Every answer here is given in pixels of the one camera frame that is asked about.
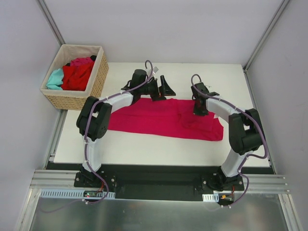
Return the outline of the wicker basket with cloth liner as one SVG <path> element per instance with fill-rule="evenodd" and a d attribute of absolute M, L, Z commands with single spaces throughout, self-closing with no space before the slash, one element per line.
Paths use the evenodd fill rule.
<path fill-rule="evenodd" d="M 49 90 L 48 79 L 57 70 L 75 58 L 96 56 L 90 79 L 84 91 Z M 41 84 L 40 91 L 57 109 L 81 110 L 89 96 L 99 98 L 108 74 L 109 66 L 102 46 L 63 44 L 57 52 Z"/>

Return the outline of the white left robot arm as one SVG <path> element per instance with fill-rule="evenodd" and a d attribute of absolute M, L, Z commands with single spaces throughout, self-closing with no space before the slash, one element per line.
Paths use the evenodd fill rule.
<path fill-rule="evenodd" d="M 78 176 L 78 183 L 90 187 L 104 186 L 106 183 L 99 172 L 102 164 L 97 145 L 107 132 L 111 114 L 121 108 L 136 103 L 141 96 L 149 95 L 152 101 L 165 100 L 167 96 L 175 96 L 175 91 L 167 84 L 163 75 L 160 76 L 161 86 L 154 77 L 154 70 L 149 73 L 136 69 L 132 79 L 119 93 L 106 98 L 89 96 L 77 118 L 77 128 L 84 143 L 84 162 Z"/>

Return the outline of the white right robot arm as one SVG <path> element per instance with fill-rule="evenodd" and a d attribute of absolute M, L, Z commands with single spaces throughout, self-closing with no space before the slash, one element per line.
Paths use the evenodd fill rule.
<path fill-rule="evenodd" d="M 216 191 L 229 189 L 239 180 L 243 165 L 250 156 L 266 159 L 268 148 L 256 109 L 243 110 L 222 99 L 216 92 L 209 92 L 203 82 L 193 84 L 194 112 L 208 115 L 210 112 L 228 123 L 231 150 L 207 186 Z"/>

